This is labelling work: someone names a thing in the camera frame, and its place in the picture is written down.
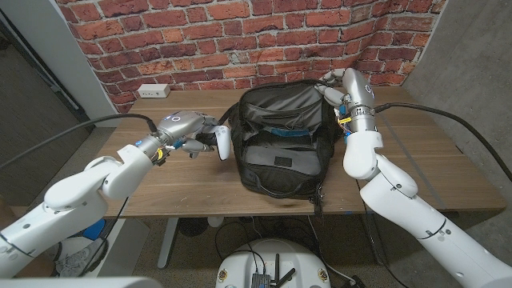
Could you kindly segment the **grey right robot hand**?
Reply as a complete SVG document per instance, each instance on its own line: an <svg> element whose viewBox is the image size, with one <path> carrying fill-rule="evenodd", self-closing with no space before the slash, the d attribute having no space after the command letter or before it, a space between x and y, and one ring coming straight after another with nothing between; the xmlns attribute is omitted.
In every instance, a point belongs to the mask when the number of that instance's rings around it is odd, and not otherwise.
<svg viewBox="0 0 512 288"><path fill-rule="evenodd" d="M329 84L340 82L346 93L342 93ZM315 89L334 107L346 105L348 111L360 106L374 107L374 92L361 72L353 68L341 68L324 74L315 85Z"/></svg>

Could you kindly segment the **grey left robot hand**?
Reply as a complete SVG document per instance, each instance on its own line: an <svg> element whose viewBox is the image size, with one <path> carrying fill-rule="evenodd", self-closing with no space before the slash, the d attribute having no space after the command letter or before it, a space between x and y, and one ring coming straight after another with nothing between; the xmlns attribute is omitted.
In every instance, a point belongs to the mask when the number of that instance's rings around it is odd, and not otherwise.
<svg viewBox="0 0 512 288"><path fill-rule="evenodd" d="M166 148L183 150L193 158L200 152L211 152L214 148L195 138L189 138L202 132L207 126L217 124L214 116L197 111L181 110L164 117L158 124L160 143Z"/></svg>

